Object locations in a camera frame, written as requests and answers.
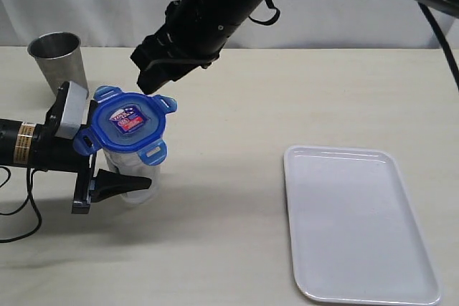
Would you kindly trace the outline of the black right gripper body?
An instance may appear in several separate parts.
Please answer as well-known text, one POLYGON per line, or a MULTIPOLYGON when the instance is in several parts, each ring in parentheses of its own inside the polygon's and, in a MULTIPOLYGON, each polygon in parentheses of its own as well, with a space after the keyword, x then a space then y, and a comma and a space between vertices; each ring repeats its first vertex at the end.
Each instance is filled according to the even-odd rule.
POLYGON ((273 11, 268 20, 255 23, 271 26, 280 18, 280 9, 273 0, 179 0, 166 9, 166 19, 152 35, 170 35, 172 60, 192 60, 208 66, 240 25, 261 4, 273 11))

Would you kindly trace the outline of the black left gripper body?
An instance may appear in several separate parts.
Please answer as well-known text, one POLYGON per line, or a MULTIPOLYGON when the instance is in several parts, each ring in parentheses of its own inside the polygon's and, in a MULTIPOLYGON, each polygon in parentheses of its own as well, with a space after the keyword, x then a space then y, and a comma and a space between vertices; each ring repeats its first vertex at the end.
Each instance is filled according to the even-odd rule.
POLYGON ((91 204, 91 188, 94 186, 96 156, 78 154, 71 139, 57 136, 64 105, 63 100, 55 100, 46 113, 44 124, 37 126, 32 141, 32 168, 76 173, 71 212, 87 214, 91 204))

